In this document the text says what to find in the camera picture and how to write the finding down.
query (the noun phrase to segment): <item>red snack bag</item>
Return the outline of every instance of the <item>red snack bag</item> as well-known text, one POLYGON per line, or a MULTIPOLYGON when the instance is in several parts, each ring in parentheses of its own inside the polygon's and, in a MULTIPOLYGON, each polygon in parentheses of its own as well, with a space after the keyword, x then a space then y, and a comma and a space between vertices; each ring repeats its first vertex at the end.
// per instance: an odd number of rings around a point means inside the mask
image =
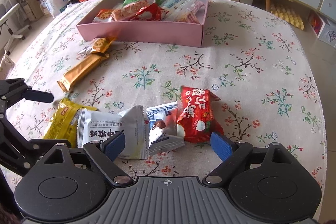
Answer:
POLYGON ((223 128, 215 120, 211 101, 218 101, 209 90, 181 86, 183 112, 177 119, 177 135, 191 143, 210 140, 212 132, 224 134, 223 128))
POLYGON ((143 7, 130 20, 131 21, 161 21, 167 11, 160 8, 156 3, 143 7))

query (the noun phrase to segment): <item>biscuit package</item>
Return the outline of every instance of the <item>biscuit package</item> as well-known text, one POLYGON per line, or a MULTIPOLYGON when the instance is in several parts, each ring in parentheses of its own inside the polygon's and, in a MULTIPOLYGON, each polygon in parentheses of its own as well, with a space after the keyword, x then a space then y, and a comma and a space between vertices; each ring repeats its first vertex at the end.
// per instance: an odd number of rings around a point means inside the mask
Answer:
POLYGON ((212 132, 224 134, 223 128, 215 120, 210 105, 220 98, 206 89, 181 86, 183 112, 177 120, 177 135, 185 141, 200 143, 210 140, 212 132))
POLYGON ((184 146, 183 137, 177 135, 177 102, 148 107, 149 155, 184 146))

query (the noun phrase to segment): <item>wooden cabinet leg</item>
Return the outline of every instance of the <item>wooden cabinet leg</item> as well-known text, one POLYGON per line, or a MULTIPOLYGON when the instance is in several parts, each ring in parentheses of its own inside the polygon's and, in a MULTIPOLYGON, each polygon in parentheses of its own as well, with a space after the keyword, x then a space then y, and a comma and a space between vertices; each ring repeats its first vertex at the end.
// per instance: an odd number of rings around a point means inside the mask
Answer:
POLYGON ((271 11, 271 0, 266 0, 266 11, 271 11))

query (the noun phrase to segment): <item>orange snack wrapper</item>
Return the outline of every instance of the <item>orange snack wrapper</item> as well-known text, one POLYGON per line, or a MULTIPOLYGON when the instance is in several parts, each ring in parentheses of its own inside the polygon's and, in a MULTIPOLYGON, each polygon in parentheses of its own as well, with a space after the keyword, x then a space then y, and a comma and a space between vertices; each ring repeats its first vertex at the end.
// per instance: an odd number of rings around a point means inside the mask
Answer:
POLYGON ((92 23, 107 22, 113 12, 113 9, 101 9, 93 19, 92 23))
POLYGON ((90 71, 107 58, 109 58, 109 55, 105 53, 93 53, 88 55, 84 60, 67 71, 61 80, 57 81, 57 84, 64 92, 71 91, 76 83, 82 80, 90 71))
POLYGON ((224 134, 221 125, 215 120, 210 105, 220 98, 206 89, 181 86, 183 112, 177 119, 177 135, 185 141, 200 143, 210 140, 212 132, 224 134))

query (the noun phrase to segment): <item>cardboard box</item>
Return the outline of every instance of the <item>cardboard box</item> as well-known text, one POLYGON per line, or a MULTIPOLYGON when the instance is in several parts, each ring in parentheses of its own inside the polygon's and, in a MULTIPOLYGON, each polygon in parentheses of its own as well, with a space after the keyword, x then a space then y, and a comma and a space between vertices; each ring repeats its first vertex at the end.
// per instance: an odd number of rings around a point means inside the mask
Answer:
POLYGON ((313 10, 309 14, 308 21, 319 40, 336 48, 336 23, 313 10))
POLYGON ((92 23, 101 9, 112 9, 124 0, 103 0, 78 24, 77 28, 86 41, 97 37, 117 37, 118 41, 154 42, 201 47, 208 0, 201 0, 205 6, 196 16, 200 24, 167 21, 112 21, 92 23))

